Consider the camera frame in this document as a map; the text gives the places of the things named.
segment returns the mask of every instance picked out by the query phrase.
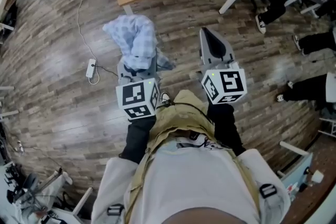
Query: sneaker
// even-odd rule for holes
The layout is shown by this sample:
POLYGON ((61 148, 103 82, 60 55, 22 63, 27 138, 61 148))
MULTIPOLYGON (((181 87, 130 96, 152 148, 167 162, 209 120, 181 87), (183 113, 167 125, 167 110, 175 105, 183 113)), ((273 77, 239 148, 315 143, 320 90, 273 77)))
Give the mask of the sneaker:
POLYGON ((72 179, 71 179, 71 177, 69 176, 69 174, 68 174, 67 172, 63 172, 62 175, 64 176, 65 181, 66 181, 69 185, 72 185, 72 179))
POLYGON ((312 15, 314 16, 314 18, 316 18, 316 19, 319 19, 319 18, 320 18, 320 16, 318 16, 318 15, 316 14, 316 12, 315 12, 314 9, 311 10, 311 13, 312 13, 312 15))
POLYGON ((160 101, 161 101, 161 104, 167 104, 170 102, 170 96, 167 92, 163 92, 161 93, 161 96, 160 96, 160 101))
POLYGON ((298 50, 302 50, 301 47, 300 47, 300 44, 299 44, 299 37, 297 35, 293 35, 293 41, 295 43, 295 46, 298 48, 298 50))
POLYGON ((291 81, 287 81, 287 86, 291 89, 293 89, 294 83, 291 81))
POLYGON ((279 95, 277 96, 277 101, 278 101, 278 102, 282 102, 282 101, 284 101, 284 95, 283 95, 283 94, 279 94, 279 95))
POLYGON ((302 53, 303 56, 308 56, 308 54, 306 54, 306 53, 304 52, 304 50, 302 50, 301 53, 302 53))
POLYGON ((265 25, 265 23, 259 18, 259 15, 256 16, 256 23, 257 23, 257 26, 258 26, 259 31, 260 31, 262 34, 265 34, 265 33, 266 33, 266 25, 265 25))

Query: hair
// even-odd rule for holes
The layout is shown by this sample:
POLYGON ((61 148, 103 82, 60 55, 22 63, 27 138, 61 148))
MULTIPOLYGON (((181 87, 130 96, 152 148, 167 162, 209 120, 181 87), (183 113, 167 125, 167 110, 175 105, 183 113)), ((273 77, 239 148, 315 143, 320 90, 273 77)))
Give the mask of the hair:
POLYGON ((7 190, 7 200, 10 204, 12 204, 14 202, 14 195, 15 193, 11 190, 7 190))

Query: blue checkered fabric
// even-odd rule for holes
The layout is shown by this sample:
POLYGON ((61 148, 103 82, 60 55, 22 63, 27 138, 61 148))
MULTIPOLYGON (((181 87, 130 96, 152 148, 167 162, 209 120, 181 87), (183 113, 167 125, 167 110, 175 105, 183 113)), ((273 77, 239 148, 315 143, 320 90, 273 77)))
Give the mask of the blue checkered fabric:
POLYGON ((133 70, 149 69, 157 56, 158 70, 172 70, 175 66, 157 48, 153 22, 144 15, 121 15, 103 26, 103 30, 117 43, 122 61, 133 70))

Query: white chair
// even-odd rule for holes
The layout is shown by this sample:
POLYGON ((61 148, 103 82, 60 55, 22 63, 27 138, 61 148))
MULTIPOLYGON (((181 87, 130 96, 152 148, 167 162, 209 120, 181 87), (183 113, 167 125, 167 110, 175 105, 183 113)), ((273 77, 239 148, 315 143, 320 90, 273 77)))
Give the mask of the white chair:
MULTIPOLYGON (((0 90, 14 90, 15 88, 13 86, 0 86, 0 90)), ((0 122, 8 122, 8 119, 4 119, 4 117, 8 117, 11 115, 15 115, 18 114, 19 111, 18 110, 14 110, 14 111, 10 111, 10 112, 0 112, 0 122)))
POLYGON ((319 133, 326 134, 326 135, 329 135, 329 136, 332 136, 332 137, 336 138, 336 120, 328 120, 328 119, 324 119, 324 118, 320 118, 320 120, 331 123, 331 130, 330 130, 330 133, 319 130, 319 133))

